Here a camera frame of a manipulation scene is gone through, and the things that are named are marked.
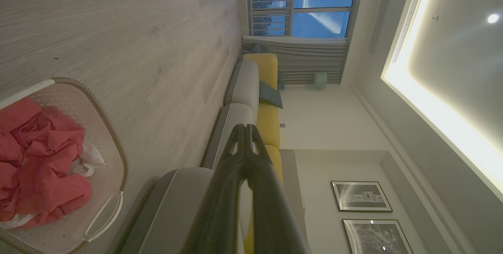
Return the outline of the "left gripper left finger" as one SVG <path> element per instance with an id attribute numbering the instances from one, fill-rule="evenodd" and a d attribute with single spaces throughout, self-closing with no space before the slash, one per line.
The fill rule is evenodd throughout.
<path id="1" fill-rule="evenodd" d="M 246 125 L 231 132 L 184 245 L 185 254 L 236 254 Z"/>

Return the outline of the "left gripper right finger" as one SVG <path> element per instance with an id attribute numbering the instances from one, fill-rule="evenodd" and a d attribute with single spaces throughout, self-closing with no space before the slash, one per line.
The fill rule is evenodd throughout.
<path id="1" fill-rule="evenodd" d="M 309 254 L 277 172 L 255 125 L 246 125 L 246 171 L 253 191 L 253 252 Z"/>

